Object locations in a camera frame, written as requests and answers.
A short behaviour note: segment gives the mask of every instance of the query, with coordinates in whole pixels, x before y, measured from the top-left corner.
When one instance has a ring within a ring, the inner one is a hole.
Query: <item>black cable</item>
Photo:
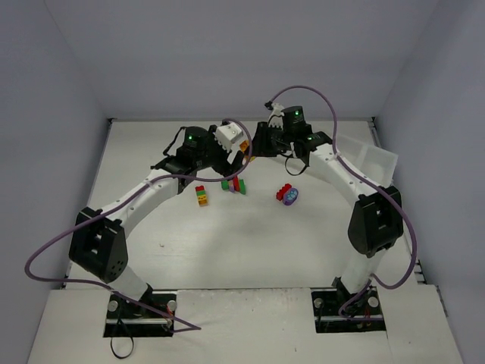
[[[330,324],[330,321],[327,321],[327,323],[325,324],[324,334],[326,334],[328,332],[328,325],[329,324]]]
[[[270,121],[271,121],[272,118],[283,118],[283,116],[276,115],[276,114],[271,115],[270,118],[268,119],[268,124],[270,123]]]
[[[128,330],[127,325],[126,325],[126,324],[123,322],[123,320],[121,319],[121,311],[122,311],[122,306],[123,306],[123,300],[120,300],[119,302],[120,302],[120,311],[119,311],[119,313],[118,313],[118,319],[117,319],[117,321],[116,321],[116,325],[114,326],[113,333],[111,334],[111,340],[110,340],[110,342],[109,342],[109,346],[110,346],[110,348],[111,348],[111,352],[113,353],[114,357],[115,357],[116,359],[120,359],[120,360],[122,360],[122,359],[126,359],[128,356],[130,356],[130,355],[133,353],[133,350],[135,349],[135,340],[133,339],[133,336],[131,335],[130,330]],[[126,334],[126,335],[127,335],[129,338],[130,338],[130,340],[131,340],[131,350],[130,350],[130,352],[129,352],[127,355],[125,355],[125,356],[122,356],[122,355],[118,355],[118,354],[116,354],[116,353],[115,353],[115,351],[114,351],[114,348],[113,348],[113,336],[115,336],[115,335],[116,335],[117,330],[118,330],[118,328],[119,328],[119,327],[121,327],[121,328],[123,329],[124,333],[125,333],[125,334]]]
[[[306,171],[306,168],[308,167],[307,165],[305,167],[302,168],[302,170],[298,173],[298,174],[294,174],[294,173],[291,173],[290,171],[288,171],[288,166],[287,166],[287,163],[290,159],[294,159],[291,155],[287,156],[286,157],[286,161],[285,161],[285,169],[286,169],[286,172],[290,175],[290,176],[299,176],[300,174],[302,174],[304,171]]]
[[[321,328],[321,314],[323,313],[324,311],[324,303],[322,302],[320,307],[318,308],[318,331],[317,332],[320,332],[320,328]]]
[[[165,155],[166,157],[168,157],[168,151],[170,150],[170,148],[172,147],[172,145],[173,145],[173,144],[175,144],[175,142],[177,141],[177,138],[178,138],[178,136],[179,136],[180,132],[181,132],[182,130],[184,130],[184,129],[186,129],[186,127],[180,127],[179,131],[177,131],[177,133],[176,133],[176,134],[175,134],[175,136],[174,136],[174,140],[172,140],[172,142],[171,142],[170,144],[168,144],[168,147],[167,147],[167,148],[165,148],[165,150],[164,150],[164,155]]]

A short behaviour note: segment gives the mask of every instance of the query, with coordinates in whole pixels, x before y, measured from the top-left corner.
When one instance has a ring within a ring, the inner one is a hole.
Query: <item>black mounting bracket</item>
[[[101,214],[84,208],[76,225]],[[127,240],[121,221],[103,218],[74,232],[69,258],[106,284],[117,279],[128,265]]]
[[[397,188],[390,186],[383,190],[399,206],[402,205],[401,193]],[[378,192],[370,196],[360,195],[358,198],[347,234],[355,250],[371,258],[379,250],[389,249],[402,236],[402,217]]]

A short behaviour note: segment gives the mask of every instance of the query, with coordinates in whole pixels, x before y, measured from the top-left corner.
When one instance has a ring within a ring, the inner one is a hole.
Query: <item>yellow lego brick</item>
[[[197,200],[199,201],[200,206],[207,205],[207,195],[197,196]]]
[[[249,146],[249,141],[247,141],[247,140],[243,141],[243,142],[242,142],[242,143],[239,145],[240,149],[241,149],[243,152],[245,152],[245,151],[246,151],[246,149],[248,149],[248,146]]]

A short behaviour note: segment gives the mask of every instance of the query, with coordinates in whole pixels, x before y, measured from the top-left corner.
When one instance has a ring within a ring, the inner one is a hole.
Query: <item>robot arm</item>
[[[243,131],[232,123],[220,127],[212,125],[209,130],[186,128],[183,145],[177,149],[176,155],[168,155],[166,151],[167,157],[152,166],[152,172],[130,192],[102,209],[86,207],[79,213],[76,224],[123,205],[109,218],[73,234],[70,259],[114,290],[150,304],[152,288],[128,266],[128,236],[161,203],[183,192],[191,182],[185,176],[196,176],[197,171],[206,168],[223,176],[237,171],[242,165],[243,153],[238,152],[232,163],[227,158],[231,146],[242,134]],[[163,178],[165,175],[176,177]]]
[[[348,236],[354,250],[342,277],[334,282],[337,290],[349,297],[366,285],[383,254],[402,236],[402,218],[377,191],[352,176],[337,161],[332,139],[323,132],[313,133],[311,125],[305,122],[301,106],[285,109],[278,104],[274,106],[270,120],[258,123],[252,141],[253,155],[276,157],[289,152],[288,158],[299,158],[305,167],[318,170],[353,207]],[[281,122],[274,122],[273,115],[281,115]],[[340,155],[340,158],[368,179],[345,157]],[[395,187],[383,189],[401,205],[401,196]]]

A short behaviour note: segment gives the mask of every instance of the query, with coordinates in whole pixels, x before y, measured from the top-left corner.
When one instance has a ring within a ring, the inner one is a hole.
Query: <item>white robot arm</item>
[[[367,178],[345,157],[341,155],[340,158],[344,159],[344,162],[354,172]],[[317,150],[310,154],[310,163],[311,168],[317,170],[319,174],[324,175],[326,181],[339,191],[350,206],[354,206],[359,201],[360,196],[372,196],[376,193],[374,189],[367,184],[363,184],[342,167],[340,162],[336,160],[331,144],[324,144],[317,147]],[[368,258],[357,250],[352,251],[346,269],[340,278],[343,286],[350,294],[359,292],[365,286],[371,274],[377,270],[377,266],[385,252],[386,250],[382,249]]]
[[[226,177],[241,168],[244,158],[239,151],[232,163],[227,161],[231,146],[243,135],[236,124],[212,125],[209,130],[184,129],[183,145],[176,155],[168,155],[170,145],[164,151],[166,158],[152,166],[152,172],[140,184],[102,209],[95,211],[86,207],[79,213],[77,224],[102,212],[117,210],[75,231],[70,245],[69,257],[73,262],[114,290],[147,304],[150,304],[152,289],[128,265],[128,236],[162,202],[183,192],[191,182],[185,177],[196,176],[197,171],[205,168]]]

